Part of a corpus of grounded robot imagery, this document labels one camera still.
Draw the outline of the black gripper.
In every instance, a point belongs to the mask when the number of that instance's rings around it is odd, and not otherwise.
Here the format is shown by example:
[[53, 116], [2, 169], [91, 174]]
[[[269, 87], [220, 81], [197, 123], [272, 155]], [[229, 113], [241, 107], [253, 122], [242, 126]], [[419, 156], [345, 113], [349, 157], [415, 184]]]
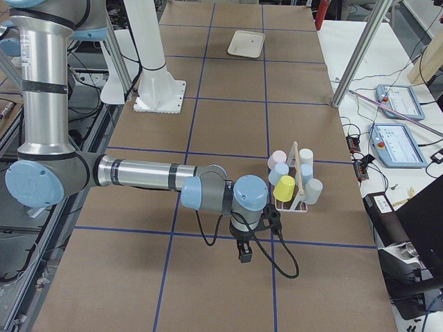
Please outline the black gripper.
[[238, 259], [241, 264], [250, 263], [253, 256], [253, 251], [250, 247], [249, 241], [252, 239], [257, 243], [257, 239], [253, 237], [254, 233], [242, 232], [234, 226], [229, 227], [230, 233], [234, 236], [237, 242]]

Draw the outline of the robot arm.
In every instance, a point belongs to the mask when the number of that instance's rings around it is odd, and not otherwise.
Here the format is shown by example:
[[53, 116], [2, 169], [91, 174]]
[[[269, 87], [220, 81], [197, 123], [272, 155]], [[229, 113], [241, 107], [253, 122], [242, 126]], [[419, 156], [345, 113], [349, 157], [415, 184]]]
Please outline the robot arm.
[[250, 242], [264, 229], [264, 181], [254, 175], [230, 181], [223, 168], [117, 159], [76, 150], [68, 129], [68, 40], [107, 37], [104, 1], [9, 1], [19, 30], [25, 140], [6, 172], [10, 194], [44, 208], [91, 187], [130, 186], [179, 192], [184, 207], [230, 219], [239, 260], [252, 258]]

